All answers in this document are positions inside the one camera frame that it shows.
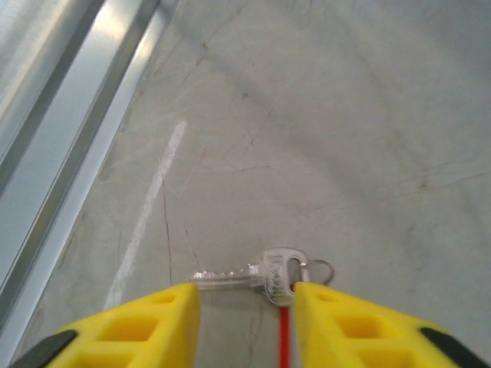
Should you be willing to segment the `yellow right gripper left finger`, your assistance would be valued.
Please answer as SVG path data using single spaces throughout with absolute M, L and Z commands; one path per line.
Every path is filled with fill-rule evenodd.
M 101 311 L 45 337 L 13 367 L 193 367 L 199 290 L 178 284 Z

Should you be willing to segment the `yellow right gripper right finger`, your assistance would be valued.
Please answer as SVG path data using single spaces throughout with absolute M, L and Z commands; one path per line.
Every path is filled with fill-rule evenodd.
M 304 367 L 488 367 L 442 327 L 311 282 L 295 284 Z

